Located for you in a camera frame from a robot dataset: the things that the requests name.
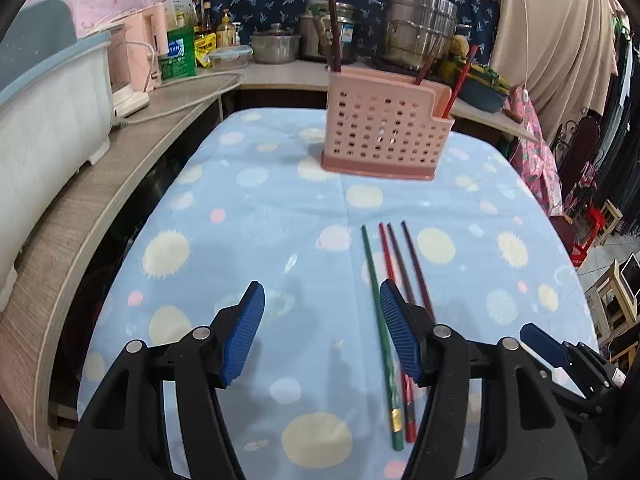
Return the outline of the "large stainless steamer pot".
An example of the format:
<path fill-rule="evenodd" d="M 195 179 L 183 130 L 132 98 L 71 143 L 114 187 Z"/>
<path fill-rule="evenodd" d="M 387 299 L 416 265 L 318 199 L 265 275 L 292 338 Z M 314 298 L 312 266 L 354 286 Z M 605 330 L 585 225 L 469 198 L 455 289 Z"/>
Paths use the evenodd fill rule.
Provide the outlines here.
<path fill-rule="evenodd" d="M 458 23 L 458 7 L 449 0 L 387 0 L 382 59 L 420 70 L 447 54 Z"/>

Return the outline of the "white blender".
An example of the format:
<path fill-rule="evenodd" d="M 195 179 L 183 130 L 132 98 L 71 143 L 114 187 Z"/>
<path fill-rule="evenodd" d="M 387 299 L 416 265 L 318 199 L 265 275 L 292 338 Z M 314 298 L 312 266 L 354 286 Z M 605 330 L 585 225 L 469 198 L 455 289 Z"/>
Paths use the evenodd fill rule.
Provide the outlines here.
<path fill-rule="evenodd" d="M 148 106 L 150 98 L 146 92 L 134 90 L 132 85 L 125 25 L 115 24 L 107 30 L 111 36 L 107 61 L 114 115 L 116 118 L 126 118 Z"/>

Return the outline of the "blue planet-print tablecloth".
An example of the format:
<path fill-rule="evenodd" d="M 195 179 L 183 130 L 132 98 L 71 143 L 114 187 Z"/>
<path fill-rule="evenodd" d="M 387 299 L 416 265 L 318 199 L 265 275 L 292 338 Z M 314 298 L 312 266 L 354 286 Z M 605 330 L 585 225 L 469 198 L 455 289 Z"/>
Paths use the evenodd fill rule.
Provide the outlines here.
<path fill-rule="evenodd" d="M 378 281 L 378 224 L 393 226 L 414 294 L 407 222 L 436 320 L 493 344 L 534 323 L 596 340 L 582 285 L 534 196 L 491 145 L 450 134 L 431 181 L 320 166 L 322 110 L 229 116 L 168 188 L 126 255 L 96 321 L 84 410 L 131 339 L 168 344 L 236 304 L 252 281 L 265 312 L 241 376 L 219 393 L 250 479 L 397 479 L 360 226 Z"/>

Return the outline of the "maroon chopstick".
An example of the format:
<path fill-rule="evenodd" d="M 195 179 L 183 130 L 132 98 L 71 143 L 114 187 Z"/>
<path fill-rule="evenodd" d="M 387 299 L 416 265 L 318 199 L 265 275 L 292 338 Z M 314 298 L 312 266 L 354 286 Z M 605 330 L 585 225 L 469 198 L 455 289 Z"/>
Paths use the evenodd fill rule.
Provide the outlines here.
<path fill-rule="evenodd" d="M 416 274 L 416 280 L 419 284 L 420 295 L 423 302 L 423 307 L 425 308 L 428 316 L 432 320 L 432 322 L 436 321 L 435 313 L 433 310 L 433 305 L 431 302 L 430 295 L 428 294 L 426 283 L 424 280 L 424 275 L 422 272 L 422 266 L 420 263 L 420 259 L 418 257 L 418 253 L 416 252 L 416 248 L 414 247 L 413 240 L 411 237 L 411 233 L 408 229 L 407 222 L 405 220 L 401 221 L 402 232 L 404 232 L 405 240 L 410 252 L 411 261 L 414 267 L 414 273 Z"/>

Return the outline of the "green chopstick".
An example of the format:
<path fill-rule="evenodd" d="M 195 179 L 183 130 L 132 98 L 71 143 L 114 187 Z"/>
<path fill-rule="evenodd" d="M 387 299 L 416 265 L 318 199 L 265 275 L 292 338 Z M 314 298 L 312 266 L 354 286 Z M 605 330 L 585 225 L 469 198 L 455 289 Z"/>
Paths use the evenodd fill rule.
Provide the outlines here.
<path fill-rule="evenodd" d="M 388 330 L 386 328 L 386 323 L 381 309 L 380 286 L 378 286 L 378 276 L 375 272 L 375 264 L 368 231 L 364 224 L 360 226 L 360 233 L 364 253 L 366 254 L 371 294 L 374 303 L 376 327 L 378 328 L 378 341 L 380 342 L 382 356 L 388 421 L 390 422 L 390 438 L 392 439 L 392 448 L 399 452 L 404 449 L 404 430 L 402 429 L 401 402 L 398 398 L 395 367 L 392 350 L 390 350 L 390 337 L 388 336 Z"/>

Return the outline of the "yellow snack bag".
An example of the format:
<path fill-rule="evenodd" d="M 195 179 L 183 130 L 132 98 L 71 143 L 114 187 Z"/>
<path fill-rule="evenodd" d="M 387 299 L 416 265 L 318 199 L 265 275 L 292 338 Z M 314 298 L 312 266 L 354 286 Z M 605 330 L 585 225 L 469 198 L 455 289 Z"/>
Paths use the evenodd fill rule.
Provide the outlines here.
<path fill-rule="evenodd" d="M 214 32 L 194 38 L 194 55 L 201 68 L 212 66 L 210 55 L 216 50 L 216 41 L 217 36 Z"/>

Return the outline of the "red chopstick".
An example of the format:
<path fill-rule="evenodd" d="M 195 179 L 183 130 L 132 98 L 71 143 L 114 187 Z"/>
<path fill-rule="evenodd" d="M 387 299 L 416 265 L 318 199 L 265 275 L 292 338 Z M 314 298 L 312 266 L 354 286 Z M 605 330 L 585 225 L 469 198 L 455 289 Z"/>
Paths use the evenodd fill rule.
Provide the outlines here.
<path fill-rule="evenodd" d="M 390 243 L 387 240 L 385 226 L 382 222 L 378 224 L 378 234 L 383 248 L 383 256 L 385 261 L 385 269 L 387 279 L 390 284 L 383 286 L 382 309 L 390 329 L 393 343 L 396 344 L 397 335 L 401 329 L 399 322 L 401 321 L 401 310 L 397 296 L 395 294 L 395 273 L 393 268 L 392 255 L 390 254 Z M 410 378 L 400 370 L 400 381 L 402 391 L 402 407 L 404 408 L 404 427 L 405 438 L 408 443 L 416 442 L 416 412 L 414 411 L 414 395 Z"/>
<path fill-rule="evenodd" d="M 462 66 L 462 69 L 460 70 L 459 76 L 457 76 L 457 79 L 454 81 L 454 88 L 452 88 L 451 96 L 447 102 L 447 105 L 444 111 L 442 112 L 442 118 L 445 118 L 445 119 L 449 118 L 452 107 L 454 106 L 454 102 L 456 102 L 459 92 L 465 82 L 466 77 L 468 76 L 471 65 L 475 61 L 477 51 L 478 51 L 478 45 L 473 44 L 470 47 L 468 56 L 466 57 L 466 61 Z"/>

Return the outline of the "beige hanging cloth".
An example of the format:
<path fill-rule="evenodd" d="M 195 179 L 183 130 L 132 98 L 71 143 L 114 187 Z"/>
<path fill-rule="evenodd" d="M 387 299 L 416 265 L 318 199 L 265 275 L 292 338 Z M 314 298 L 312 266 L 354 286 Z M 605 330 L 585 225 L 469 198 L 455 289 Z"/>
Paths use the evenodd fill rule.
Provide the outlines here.
<path fill-rule="evenodd" d="M 610 0 L 497 0 L 490 67 L 528 91 L 544 140 L 586 110 L 604 111 L 617 72 Z"/>

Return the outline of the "dark brown chopstick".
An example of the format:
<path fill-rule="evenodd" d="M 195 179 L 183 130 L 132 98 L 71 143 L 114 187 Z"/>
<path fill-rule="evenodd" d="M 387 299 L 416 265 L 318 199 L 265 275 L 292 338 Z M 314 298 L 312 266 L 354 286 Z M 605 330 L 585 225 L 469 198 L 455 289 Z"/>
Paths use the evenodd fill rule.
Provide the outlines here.
<path fill-rule="evenodd" d="M 335 73 L 339 73 L 341 71 L 342 65 L 342 52 L 341 52 L 341 39 L 340 39 L 340 26 L 338 26 L 337 19 L 337 1 L 336 0 L 328 0 L 329 12 L 330 12 L 330 23 L 331 23 L 331 51 L 333 58 L 333 67 L 332 70 Z"/>

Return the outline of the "red chopstick in holder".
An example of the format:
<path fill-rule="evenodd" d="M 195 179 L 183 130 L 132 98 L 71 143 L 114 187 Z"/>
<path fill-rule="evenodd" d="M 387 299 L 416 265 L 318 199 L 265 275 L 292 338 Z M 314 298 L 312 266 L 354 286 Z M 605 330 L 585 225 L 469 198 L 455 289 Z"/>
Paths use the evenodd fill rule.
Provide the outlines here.
<path fill-rule="evenodd" d="M 470 47 L 468 56 L 466 57 L 466 61 L 462 66 L 462 69 L 460 70 L 459 76 L 457 76 L 457 79 L 454 81 L 454 88 L 452 88 L 451 96 L 447 102 L 447 105 L 444 111 L 442 112 L 442 118 L 445 118 L 445 119 L 449 118 L 452 107 L 454 106 L 454 102 L 456 102 L 459 92 L 465 82 L 466 77 L 468 76 L 471 65 L 475 61 L 477 51 L 478 51 L 478 45 L 473 44 Z"/>

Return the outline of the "yellow oil bottle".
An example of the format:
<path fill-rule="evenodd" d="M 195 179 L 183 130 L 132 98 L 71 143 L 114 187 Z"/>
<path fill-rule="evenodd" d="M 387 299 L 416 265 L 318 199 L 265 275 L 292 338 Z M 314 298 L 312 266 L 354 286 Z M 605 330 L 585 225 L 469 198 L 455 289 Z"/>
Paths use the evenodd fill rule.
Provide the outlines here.
<path fill-rule="evenodd" d="M 216 29 L 216 45 L 218 49 L 233 47 L 235 41 L 235 27 L 232 24 L 232 18 L 229 9 L 224 9 L 220 24 Z"/>

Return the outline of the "silver rice cooker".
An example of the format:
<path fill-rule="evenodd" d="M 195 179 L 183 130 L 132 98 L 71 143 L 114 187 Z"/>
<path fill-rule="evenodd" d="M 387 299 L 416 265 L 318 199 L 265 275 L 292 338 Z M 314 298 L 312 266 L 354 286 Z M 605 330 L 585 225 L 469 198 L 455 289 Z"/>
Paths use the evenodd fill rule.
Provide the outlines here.
<path fill-rule="evenodd" d="M 357 59 L 357 39 L 359 25 L 358 8 L 353 4 L 338 2 L 336 22 L 340 31 L 343 64 L 352 64 Z M 326 49 L 332 44 L 332 21 L 328 0 L 307 0 L 305 10 L 300 14 L 299 56 L 304 60 L 320 61 L 326 58 Z"/>

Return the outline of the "pink floral fabric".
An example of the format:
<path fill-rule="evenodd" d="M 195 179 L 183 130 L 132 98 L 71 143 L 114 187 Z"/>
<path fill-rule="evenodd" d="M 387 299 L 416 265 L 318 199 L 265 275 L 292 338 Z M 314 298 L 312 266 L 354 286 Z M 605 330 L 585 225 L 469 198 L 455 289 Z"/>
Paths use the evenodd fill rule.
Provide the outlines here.
<path fill-rule="evenodd" d="M 523 118 L 525 131 L 534 140 L 520 139 L 510 162 L 548 217 L 561 217 L 563 200 L 555 158 L 542 135 L 533 101 L 522 87 L 509 96 L 508 110 Z"/>

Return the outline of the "green cylindrical canister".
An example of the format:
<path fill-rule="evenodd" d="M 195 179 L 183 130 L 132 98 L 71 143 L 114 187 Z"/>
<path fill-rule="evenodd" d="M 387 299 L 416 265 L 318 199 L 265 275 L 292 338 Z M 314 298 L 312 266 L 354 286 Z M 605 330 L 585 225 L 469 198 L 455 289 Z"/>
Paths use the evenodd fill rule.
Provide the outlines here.
<path fill-rule="evenodd" d="M 186 25 L 170 30 L 167 33 L 167 44 L 167 53 L 160 56 L 162 81 L 194 77 L 196 61 L 193 28 Z"/>

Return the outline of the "pink electric kettle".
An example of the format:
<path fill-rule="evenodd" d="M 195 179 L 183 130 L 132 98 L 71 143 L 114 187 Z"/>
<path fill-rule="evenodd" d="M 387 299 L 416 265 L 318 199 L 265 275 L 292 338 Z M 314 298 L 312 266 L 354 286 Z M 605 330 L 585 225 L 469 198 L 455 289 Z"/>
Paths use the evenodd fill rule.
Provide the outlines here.
<path fill-rule="evenodd" d="M 168 52 L 163 3 L 122 16 L 115 24 L 125 26 L 132 88 L 136 91 L 152 91 L 162 79 L 160 57 Z"/>

